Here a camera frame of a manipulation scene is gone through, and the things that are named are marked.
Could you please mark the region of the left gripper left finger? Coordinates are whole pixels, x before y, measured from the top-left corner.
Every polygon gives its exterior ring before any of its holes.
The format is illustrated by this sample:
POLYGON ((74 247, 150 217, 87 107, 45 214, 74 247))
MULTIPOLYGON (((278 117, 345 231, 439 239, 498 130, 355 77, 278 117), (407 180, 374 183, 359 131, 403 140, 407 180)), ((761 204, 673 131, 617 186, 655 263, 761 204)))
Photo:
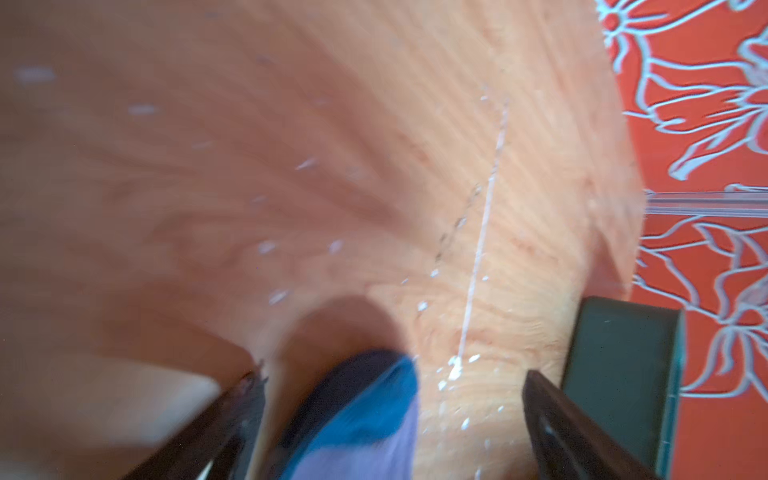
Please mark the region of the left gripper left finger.
POLYGON ((260 371, 245 374, 125 477, 246 478, 264 414, 265 385, 260 371))

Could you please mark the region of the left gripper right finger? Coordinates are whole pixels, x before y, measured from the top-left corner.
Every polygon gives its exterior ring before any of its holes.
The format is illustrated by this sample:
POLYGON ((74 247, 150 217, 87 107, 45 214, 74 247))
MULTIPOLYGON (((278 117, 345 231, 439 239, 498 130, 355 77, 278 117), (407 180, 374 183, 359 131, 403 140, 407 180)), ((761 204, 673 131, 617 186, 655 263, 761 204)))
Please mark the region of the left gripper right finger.
POLYGON ((654 479, 537 370, 526 373, 523 410, 541 479, 654 479))

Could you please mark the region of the green compartment tray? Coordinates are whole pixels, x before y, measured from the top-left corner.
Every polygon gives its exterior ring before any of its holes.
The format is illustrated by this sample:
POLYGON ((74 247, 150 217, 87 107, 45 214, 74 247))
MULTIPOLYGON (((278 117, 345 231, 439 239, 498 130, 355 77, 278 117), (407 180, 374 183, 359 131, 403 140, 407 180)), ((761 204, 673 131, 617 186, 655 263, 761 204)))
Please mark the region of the green compartment tray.
POLYGON ((682 311, 592 296, 581 303, 561 388, 616 443, 666 479, 684 366, 682 311))

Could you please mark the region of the purple sock with yellow cuff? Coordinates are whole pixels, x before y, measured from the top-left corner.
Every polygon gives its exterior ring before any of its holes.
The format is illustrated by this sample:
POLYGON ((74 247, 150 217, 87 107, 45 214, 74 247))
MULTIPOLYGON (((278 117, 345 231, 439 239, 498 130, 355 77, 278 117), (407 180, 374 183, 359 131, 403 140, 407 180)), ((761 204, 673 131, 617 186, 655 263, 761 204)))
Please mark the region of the purple sock with yellow cuff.
POLYGON ((302 402, 264 479, 410 479, 419 380, 412 358, 370 350, 334 367, 302 402))

